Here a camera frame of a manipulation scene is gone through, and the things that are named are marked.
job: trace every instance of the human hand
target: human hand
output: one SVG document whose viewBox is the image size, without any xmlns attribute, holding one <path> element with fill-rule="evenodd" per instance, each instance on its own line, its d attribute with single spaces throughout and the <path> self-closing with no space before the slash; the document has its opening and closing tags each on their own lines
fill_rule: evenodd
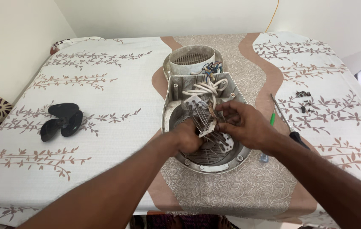
<svg viewBox="0 0 361 229">
<path fill-rule="evenodd" d="M 201 138 L 195 134 L 196 126 L 191 118 L 186 119 L 170 133 L 175 135 L 176 147 L 183 153 L 194 153 L 203 144 Z"/>
<path fill-rule="evenodd" d="M 223 111 L 226 123 L 218 123 L 216 129 L 228 133 L 249 149 L 260 149 L 270 154 L 269 140 L 278 132 L 253 106 L 231 100 L 216 106 Z"/>
</svg>

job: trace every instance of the floor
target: floor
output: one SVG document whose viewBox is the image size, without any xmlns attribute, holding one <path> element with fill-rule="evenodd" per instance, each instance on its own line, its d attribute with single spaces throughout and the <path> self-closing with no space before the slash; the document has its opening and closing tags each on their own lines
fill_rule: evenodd
<svg viewBox="0 0 361 229">
<path fill-rule="evenodd" d="M 297 229 L 301 225 L 293 223 L 280 223 L 280 222 L 271 222 L 265 220 L 255 220 L 255 219 L 243 219 L 234 216 L 227 216 L 230 222 L 238 226 L 240 229 Z M 5 229 L 6 226 L 0 224 L 0 229 Z"/>
<path fill-rule="evenodd" d="M 240 229 L 298 229 L 301 225 L 287 222 L 272 222 L 266 220 L 244 219 L 234 216 L 227 216 L 227 219 Z"/>
</svg>

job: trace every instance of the yellow cable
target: yellow cable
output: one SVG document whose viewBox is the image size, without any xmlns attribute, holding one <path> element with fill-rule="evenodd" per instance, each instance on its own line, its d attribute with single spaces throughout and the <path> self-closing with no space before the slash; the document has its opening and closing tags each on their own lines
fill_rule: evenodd
<svg viewBox="0 0 361 229">
<path fill-rule="evenodd" d="M 271 22 L 273 22 L 273 19 L 274 19 L 275 13 L 277 12 L 278 5 L 279 5 L 279 4 L 280 4 L 280 0 L 278 0 L 277 7 L 275 8 L 275 11 L 274 11 L 274 15 L 273 15 L 273 17 L 271 18 L 270 24 L 268 25 L 267 29 L 265 29 L 265 32 L 267 32 L 268 28 L 269 28 L 270 25 L 271 25 Z"/>
</svg>

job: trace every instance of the left hand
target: left hand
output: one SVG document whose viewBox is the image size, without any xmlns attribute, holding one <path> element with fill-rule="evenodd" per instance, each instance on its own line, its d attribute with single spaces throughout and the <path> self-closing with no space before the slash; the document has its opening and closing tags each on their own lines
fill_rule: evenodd
<svg viewBox="0 0 361 229">
<path fill-rule="evenodd" d="M 194 153 L 203 144 L 202 139 L 195 134 L 195 130 L 195 124 L 188 118 L 171 131 L 177 141 L 176 147 L 182 153 Z"/>
</svg>

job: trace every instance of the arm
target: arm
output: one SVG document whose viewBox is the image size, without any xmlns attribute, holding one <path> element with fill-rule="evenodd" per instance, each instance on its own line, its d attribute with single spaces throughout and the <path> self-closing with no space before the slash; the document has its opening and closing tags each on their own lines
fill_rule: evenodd
<svg viewBox="0 0 361 229">
<path fill-rule="evenodd" d="M 341 228 L 361 228 L 360 180 L 278 133 L 253 106 L 230 101 L 216 110 L 224 117 L 233 115 L 218 124 L 219 131 L 278 159 Z"/>
<path fill-rule="evenodd" d="M 72 189 L 30 218 L 27 228 L 125 228 L 165 161 L 201 144 L 191 120 L 160 135 L 121 164 Z"/>
</svg>

